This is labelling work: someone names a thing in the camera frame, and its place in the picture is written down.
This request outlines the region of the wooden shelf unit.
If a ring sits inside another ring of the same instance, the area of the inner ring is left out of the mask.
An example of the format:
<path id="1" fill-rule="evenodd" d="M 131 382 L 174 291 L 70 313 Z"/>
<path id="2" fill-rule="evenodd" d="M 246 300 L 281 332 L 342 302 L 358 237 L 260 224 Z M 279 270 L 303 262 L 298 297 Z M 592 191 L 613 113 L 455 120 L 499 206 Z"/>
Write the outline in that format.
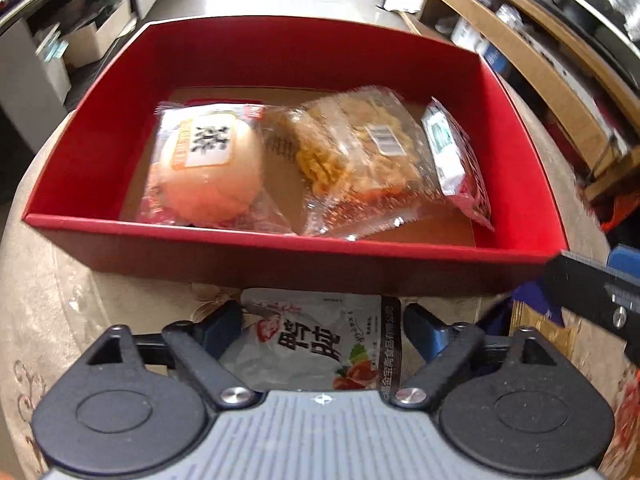
<path id="1" fill-rule="evenodd" d="M 419 0 L 402 12 L 419 35 L 461 18 L 527 81 L 544 123 L 585 182 L 588 202 L 638 192 L 639 99 L 578 32 L 534 0 Z"/>

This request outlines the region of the white storage box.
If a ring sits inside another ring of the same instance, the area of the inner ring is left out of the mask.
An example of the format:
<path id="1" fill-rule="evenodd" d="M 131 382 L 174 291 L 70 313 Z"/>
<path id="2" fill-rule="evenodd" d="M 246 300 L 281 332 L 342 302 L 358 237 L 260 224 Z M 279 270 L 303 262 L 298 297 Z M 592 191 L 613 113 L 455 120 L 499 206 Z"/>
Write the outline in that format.
<path id="1" fill-rule="evenodd" d="M 65 64 L 81 68 L 98 62 L 133 21 L 130 0 L 102 0 L 63 37 Z"/>

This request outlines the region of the red spicy strip packet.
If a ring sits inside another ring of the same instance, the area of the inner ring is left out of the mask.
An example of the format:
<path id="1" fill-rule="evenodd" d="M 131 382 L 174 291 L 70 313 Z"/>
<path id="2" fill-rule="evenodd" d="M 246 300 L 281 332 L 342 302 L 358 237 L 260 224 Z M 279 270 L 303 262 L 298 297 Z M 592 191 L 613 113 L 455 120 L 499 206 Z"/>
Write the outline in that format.
<path id="1" fill-rule="evenodd" d="M 491 231 L 491 206 L 469 136 L 441 102 L 432 99 L 421 118 L 442 195 L 466 218 Z"/>

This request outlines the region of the steamed cake bun packet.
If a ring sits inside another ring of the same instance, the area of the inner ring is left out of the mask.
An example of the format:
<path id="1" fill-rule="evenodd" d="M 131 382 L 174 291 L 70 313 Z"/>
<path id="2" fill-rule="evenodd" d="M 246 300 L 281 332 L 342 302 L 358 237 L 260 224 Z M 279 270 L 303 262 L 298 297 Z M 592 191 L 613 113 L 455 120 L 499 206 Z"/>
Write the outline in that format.
<path id="1" fill-rule="evenodd" d="M 290 234 L 265 185 L 268 110 L 247 102 L 160 103 L 137 220 Z"/>

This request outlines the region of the dark tv cabinet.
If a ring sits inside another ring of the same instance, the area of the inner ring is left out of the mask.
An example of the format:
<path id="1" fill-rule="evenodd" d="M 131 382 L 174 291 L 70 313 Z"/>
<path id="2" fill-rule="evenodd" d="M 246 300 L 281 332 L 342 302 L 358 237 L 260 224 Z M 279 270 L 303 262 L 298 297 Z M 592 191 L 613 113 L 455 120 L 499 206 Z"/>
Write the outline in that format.
<path id="1" fill-rule="evenodd" d="M 98 62 L 65 64 L 63 37 L 102 0 L 1 0 L 1 200 L 157 0 L 130 0 L 134 21 Z"/>

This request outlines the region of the white blue carton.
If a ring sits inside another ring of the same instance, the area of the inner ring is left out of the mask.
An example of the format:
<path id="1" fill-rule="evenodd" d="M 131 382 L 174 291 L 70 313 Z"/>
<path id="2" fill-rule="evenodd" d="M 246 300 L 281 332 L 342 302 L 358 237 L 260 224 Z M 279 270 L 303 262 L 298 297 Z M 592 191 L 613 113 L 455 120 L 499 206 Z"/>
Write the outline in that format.
<path id="1" fill-rule="evenodd" d="M 494 72 L 503 77 L 509 76 L 511 62 L 487 38 L 482 38 L 476 44 L 475 52 L 484 58 Z"/>

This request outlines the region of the clear packet yellow crispy cake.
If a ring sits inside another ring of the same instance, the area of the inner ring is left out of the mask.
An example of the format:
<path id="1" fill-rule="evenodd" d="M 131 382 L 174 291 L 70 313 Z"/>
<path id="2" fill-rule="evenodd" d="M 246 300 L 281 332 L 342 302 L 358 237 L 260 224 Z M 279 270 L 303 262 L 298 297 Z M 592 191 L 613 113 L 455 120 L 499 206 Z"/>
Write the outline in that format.
<path id="1" fill-rule="evenodd" d="M 266 188 L 295 234 L 361 240 L 449 214 L 425 134 L 392 90 L 269 108 Z"/>

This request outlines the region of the white duck snack packet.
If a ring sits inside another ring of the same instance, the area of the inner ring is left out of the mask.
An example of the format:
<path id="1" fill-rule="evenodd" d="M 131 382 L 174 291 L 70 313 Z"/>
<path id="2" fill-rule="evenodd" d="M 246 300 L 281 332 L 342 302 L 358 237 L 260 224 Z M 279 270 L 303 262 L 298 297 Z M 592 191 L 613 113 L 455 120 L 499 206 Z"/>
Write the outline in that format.
<path id="1" fill-rule="evenodd" d="M 399 385 L 401 303 L 385 296 L 252 288 L 247 320 L 219 359 L 250 388 L 378 390 Z"/>

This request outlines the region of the gold biscuit packet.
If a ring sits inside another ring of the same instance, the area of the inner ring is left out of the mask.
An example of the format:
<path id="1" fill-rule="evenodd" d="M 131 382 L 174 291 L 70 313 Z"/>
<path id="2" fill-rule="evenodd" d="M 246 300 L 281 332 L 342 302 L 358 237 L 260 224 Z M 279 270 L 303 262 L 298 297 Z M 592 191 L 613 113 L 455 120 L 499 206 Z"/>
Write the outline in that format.
<path id="1" fill-rule="evenodd" d="M 523 327 L 533 327 L 567 359 L 573 357 L 577 330 L 575 327 L 561 327 L 547 315 L 537 312 L 524 301 L 513 300 L 509 335 Z"/>

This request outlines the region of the blue wafer biscuit packet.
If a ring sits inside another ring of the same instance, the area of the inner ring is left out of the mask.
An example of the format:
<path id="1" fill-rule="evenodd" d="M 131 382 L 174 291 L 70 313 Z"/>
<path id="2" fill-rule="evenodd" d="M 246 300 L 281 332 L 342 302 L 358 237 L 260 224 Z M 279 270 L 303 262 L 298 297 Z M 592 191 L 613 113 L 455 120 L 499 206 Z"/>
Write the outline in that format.
<path id="1" fill-rule="evenodd" d="M 544 282 L 537 280 L 518 286 L 509 296 L 499 300 L 476 325 L 487 335 L 508 336 L 514 328 L 534 326 L 541 318 L 565 327 L 562 309 L 549 301 Z"/>

